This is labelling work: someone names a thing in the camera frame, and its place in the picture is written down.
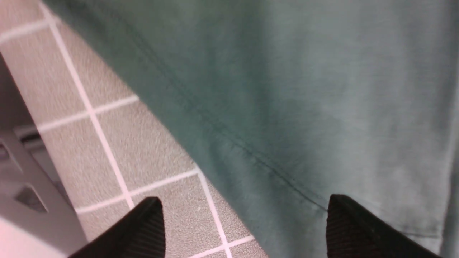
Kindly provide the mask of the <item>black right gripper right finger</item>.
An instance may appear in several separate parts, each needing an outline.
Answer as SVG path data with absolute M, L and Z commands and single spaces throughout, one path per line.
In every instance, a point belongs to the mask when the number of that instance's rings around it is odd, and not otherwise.
M 326 245 L 329 258 L 437 257 L 349 196 L 331 195 L 327 212 Z

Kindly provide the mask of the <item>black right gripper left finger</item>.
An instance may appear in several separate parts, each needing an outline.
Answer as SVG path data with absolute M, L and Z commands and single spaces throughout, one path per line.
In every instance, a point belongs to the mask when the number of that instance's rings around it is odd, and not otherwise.
M 162 203 L 158 197 L 146 197 L 116 224 L 70 257 L 164 258 L 165 253 Z

